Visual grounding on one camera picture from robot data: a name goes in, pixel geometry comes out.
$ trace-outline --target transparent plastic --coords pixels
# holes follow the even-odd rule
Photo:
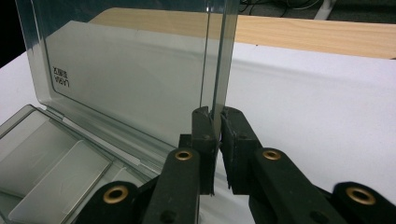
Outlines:
[[[83,129],[161,166],[163,159],[128,138],[166,155],[181,133],[191,132],[191,111],[205,105],[219,126],[237,1],[17,0],[17,6],[38,100]]]
[[[0,216],[7,222],[71,223],[103,185],[146,181],[125,158],[30,106],[6,126],[0,133]]]
[[[161,173],[191,112],[219,134],[238,1],[16,0],[35,92],[0,127],[0,216],[71,223],[97,189]]]

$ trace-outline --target plastic box lid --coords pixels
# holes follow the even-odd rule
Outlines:
[[[48,110],[147,163],[191,132],[197,107],[219,135],[237,1],[16,2]]]

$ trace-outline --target clamp jaw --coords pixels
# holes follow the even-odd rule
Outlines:
[[[218,148],[229,188],[249,195],[258,224],[396,222],[395,205],[373,189],[346,182],[330,194],[312,185],[284,152],[262,147],[241,111],[225,107],[221,122],[219,144],[207,107],[194,110],[191,134],[180,136],[161,175],[140,188],[103,186],[74,223],[198,223],[199,195],[214,192]]]

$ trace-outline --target open plastic case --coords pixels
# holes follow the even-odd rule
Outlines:
[[[71,223],[104,184],[161,173],[191,112],[219,134],[238,1],[17,0],[35,92],[0,128],[0,215]]]

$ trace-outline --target brass grommet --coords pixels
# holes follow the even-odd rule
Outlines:
[[[128,196],[128,189],[123,185],[114,186],[108,189],[103,195],[105,203],[119,203]]]
[[[277,161],[280,159],[280,154],[277,151],[273,151],[273,150],[266,150],[262,153],[262,155],[271,161]]]
[[[176,159],[178,159],[180,161],[187,161],[191,158],[192,158],[192,154],[187,150],[179,151],[176,154]]]
[[[346,194],[351,198],[353,201],[357,203],[362,203],[366,205],[373,205],[375,204],[375,197],[372,193],[370,193],[366,189],[361,189],[357,187],[349,187],[346,189]]]

